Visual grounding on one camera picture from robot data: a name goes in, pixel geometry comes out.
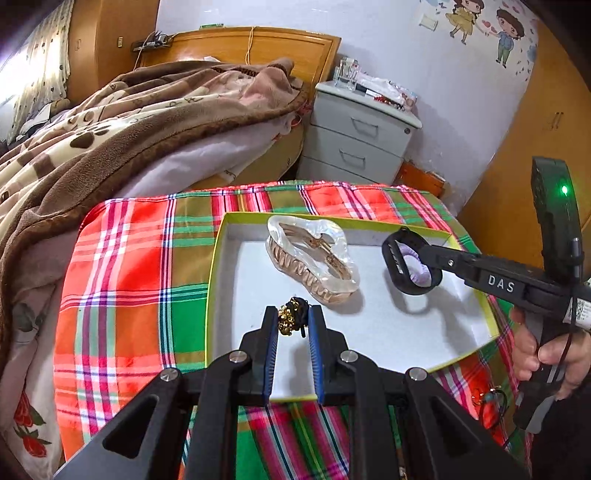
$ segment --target white label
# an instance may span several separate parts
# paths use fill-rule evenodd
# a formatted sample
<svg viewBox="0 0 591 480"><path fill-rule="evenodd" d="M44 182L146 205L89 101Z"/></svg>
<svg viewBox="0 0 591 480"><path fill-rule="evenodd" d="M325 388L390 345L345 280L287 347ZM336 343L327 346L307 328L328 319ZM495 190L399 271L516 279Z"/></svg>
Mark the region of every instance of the white label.
<svg viewBox="0 0 591 480"><path fill-rule="evenodd" d="M566 309L564 322L570 323L570 315L573 307L573 299L570 299L569 308ZM575 323L577 327L583 330L591 330L591 302L587 300L577 299L577 313Z"/></svg>

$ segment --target white box with yellow edge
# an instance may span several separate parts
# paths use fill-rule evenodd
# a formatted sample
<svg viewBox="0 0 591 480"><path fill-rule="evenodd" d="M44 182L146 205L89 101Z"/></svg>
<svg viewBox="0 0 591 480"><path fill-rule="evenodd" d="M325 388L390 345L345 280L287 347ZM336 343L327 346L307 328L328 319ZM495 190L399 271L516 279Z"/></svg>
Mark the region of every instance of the white box with yellow edge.
<svg viewBox="0 0 591 480"><path fill-rule="evenodd" d="M242 335L260 327L268 305L292 296L317 302L303 285L279 272L265 249L270 213L227 213L217 235L209 278L206 362L237 349ZM307 219L320 217L296 215ZM328 328L341 331L349 348L379 367L404 372L450 365L494 340L499 330L486 296L444 272L441 284L422 296L392 284L381 245L400 228L392 223L329 218L345 232L359 268L360 287L340 305L322 306ZM430 244L460 249L453 235L407 225ZM310 349L299 332L279 335L271 399L315 398Z"/></svg>

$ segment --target hand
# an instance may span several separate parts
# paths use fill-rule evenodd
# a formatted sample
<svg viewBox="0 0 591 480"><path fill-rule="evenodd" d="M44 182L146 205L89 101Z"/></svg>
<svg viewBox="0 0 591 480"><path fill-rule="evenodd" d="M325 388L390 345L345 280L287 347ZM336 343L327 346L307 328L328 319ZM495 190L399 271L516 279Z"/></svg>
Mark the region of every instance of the hand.
<svg viewBox="0 0 591 480"><path fill-rule="evenodd" d="M532 372L540 367L540 362L546 365L557 365L564 351L568 335L562 335L543 345L535 354L537 342L535 337L524 325L525 313L514 307L509 314L511 320L519 323L515 332L515 348L513 349L513 369L519 380L529 380ZM584 380L591 368L591 336L587 332L577 330L573 334L566 358L566 371L560 391L556 399L568 397Z"/></svg>

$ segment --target wooden headboard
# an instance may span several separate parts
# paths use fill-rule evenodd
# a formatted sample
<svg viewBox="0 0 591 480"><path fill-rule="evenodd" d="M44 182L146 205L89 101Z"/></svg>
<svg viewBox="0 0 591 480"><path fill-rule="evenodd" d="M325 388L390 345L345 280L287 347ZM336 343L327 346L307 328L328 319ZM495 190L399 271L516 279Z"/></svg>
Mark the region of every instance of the wooden headboard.
<svg viewBox="0 0 591 480"><path fill-rule="evenodd" d="M146 51L142 54L141 65L198 60L206 56L225 63L245 64L250 42L250 64L269 63L280 57L292 59L293 75L310 84L310 98L313 98L316 83L332 75L340 38L290 28L207 28L177 34L170 48Z"/></svg>

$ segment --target screw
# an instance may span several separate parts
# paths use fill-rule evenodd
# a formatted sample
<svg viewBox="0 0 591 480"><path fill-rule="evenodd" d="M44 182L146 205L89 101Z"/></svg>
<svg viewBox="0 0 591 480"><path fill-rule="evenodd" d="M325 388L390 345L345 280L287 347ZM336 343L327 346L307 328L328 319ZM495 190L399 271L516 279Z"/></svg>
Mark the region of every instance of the screw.
<svg viewBox="0 0 591 480"><path fill-rule="evenodd" d="M230 353L230 361L233 364L241 364L247 358L248 355L246 354L246 352L243 352L242 350L234 350Z"/></svg>
<svg viewBox="0 0 591 480"><path fill-rule="evenodd" d="M178 370L176 368L166 368L160 372L160 380L165 382L172 382L178 377Z"/></svg>
<svg viewBox="0 0 591 480"><path fill-rule="evenodd" d="M423 380L425 380L427 378L427 371L423 370L420 367L413 367L408 371L408 375L414 381L422 382Z"/></svg>
<svg viewBox="0 0 591 480"><path fill-rule="evenodd" d="M359 355L357 355L357 352L354 352L353 350L345 350L344 352L340 353L340 359L346 364L352 364L353 362L356 362L358 358Z"/></svg>

